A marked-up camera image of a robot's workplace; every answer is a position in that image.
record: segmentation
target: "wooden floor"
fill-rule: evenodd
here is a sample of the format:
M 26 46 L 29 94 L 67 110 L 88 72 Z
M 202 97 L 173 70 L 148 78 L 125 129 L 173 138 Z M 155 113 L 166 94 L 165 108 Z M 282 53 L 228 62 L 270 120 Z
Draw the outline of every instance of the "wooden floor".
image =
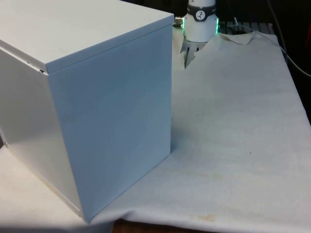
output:
M 161 226 L 161 225 L 118 220 L 115 222 L 112 233 L 204 233 L 204 232 L 186 230 L 170 226 Z

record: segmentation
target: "white box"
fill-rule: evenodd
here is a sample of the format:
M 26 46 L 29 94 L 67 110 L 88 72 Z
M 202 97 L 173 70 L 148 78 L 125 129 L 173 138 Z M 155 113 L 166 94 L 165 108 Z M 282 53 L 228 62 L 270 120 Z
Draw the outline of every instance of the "white box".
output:
M 116 0 L 0 1 L 0 132 L 88 221 L 170 154 L 172 22 Z

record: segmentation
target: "white tablecloth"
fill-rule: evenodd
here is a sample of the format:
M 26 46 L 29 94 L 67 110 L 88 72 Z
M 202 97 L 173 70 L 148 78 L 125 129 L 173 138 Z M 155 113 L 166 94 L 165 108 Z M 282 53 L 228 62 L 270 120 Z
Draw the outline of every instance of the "white tablecloth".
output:
M 216 35 L 184 70 L 181 42 L 174 30 L 172 153 L 91 225 L 310 232 L 311 127 L 280 49 Z M 0 161 L 0 226 L 85 225 L 5 148 Z

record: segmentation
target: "white cylindrical housing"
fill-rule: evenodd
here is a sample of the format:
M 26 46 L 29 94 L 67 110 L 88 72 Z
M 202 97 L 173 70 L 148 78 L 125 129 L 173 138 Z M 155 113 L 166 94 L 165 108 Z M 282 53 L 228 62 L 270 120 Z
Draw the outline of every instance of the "white cylindrical housing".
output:
M 197 22 L 192 15 L 186 14 L 184 34 L 188 41 L 208 42 L 216 33 L 217 16 L 211 15 L 204 22 Z
M 198 7 L 206 7 L 213 6 L 216 4 L 216 0 L 189 0 L 189 5 L 198 6 Z

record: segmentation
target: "box lid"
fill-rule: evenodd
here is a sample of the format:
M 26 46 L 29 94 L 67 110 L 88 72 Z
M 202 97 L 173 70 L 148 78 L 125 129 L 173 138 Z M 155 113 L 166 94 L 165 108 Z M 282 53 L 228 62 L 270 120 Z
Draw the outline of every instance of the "box lid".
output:
M 119 0 L 0 0 L 0 47 L 53 73 L 172 22 Z

